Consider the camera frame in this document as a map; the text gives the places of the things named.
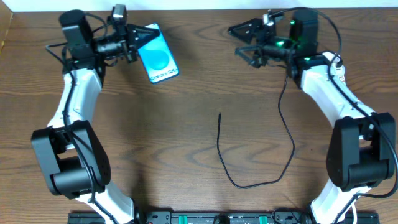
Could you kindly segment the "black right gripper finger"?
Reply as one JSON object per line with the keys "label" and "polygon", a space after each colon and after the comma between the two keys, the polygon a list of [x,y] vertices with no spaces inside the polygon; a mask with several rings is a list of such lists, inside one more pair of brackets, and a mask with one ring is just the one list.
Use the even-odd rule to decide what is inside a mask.
{"label": "black right gripper finger", "polygon": [[237,47],[235,54],[252,67],[264,66],[262,49],[257,45]]}
{"label": "black right gripper finger", "polygon": [[250,44],[259,30],[262,29],[262,26],[262,19],[253,18],[249,21],[229,27],[228,33],[240,41]]}

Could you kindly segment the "blue screen smartphone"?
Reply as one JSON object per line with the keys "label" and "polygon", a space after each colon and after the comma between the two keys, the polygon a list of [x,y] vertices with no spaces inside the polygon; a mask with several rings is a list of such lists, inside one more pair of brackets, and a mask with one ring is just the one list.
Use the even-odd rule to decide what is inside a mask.
{"label": "blue screen smartphone", "polygon": [[142,64],[152,84],[176,77],[180,70],[169,45],[157,23],[146,25],[146,28],[157,29],[159,36],[138,50]]}

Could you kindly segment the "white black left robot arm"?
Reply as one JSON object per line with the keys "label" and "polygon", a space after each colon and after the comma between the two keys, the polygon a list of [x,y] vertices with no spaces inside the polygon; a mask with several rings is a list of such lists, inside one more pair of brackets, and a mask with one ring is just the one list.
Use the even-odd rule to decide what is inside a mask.
{"label": "white black left robot arm", "polygon": [[59,22],[65,41],[57,60],[64,89],[53,118],[32,133],[31,144],[49,191],[90,206],[106,223],[145,223],[145,215],[111,179],[108,156],[91,125],[107,67],[135,62],[138,51],[160,35],[157,29],[127,22],[117,4],[95,36],[89,12],[64,12]]}

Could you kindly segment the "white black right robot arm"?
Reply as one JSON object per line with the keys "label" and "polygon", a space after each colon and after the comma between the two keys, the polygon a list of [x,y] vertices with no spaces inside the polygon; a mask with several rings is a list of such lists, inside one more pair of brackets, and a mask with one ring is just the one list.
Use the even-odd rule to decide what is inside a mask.
{"label": "white black right robot arm", "polygon": [[308,7],[292,9],[288,37],[277,35],[283,11],[269,11],[231,26],[228,32],[243,42],[235,50],[248,65],[282,67],[310,96],[333,129],[326,156],[328,182],[294,223],[374,223],[358,213],[355,203],[371,189],[397,177],[396,122],[359,100],[345,81],[339,51],[318,50],[318,26],[323,13]]}

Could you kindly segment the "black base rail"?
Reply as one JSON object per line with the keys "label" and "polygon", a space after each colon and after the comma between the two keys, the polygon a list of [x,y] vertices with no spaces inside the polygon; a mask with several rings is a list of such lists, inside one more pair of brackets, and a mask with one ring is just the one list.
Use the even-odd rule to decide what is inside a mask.
{"label": "black base rail", "polygon": [[[357,213],[356,223],[380,224],[378,213]],[[97,213],[69,213],[68,224],[94,224],[105,223],[104,218]],[[309,213],[298,211],[276,211],[271,213],[172,213],[149,212],[146,213],[146,224],[298,224],[315,223]]]}

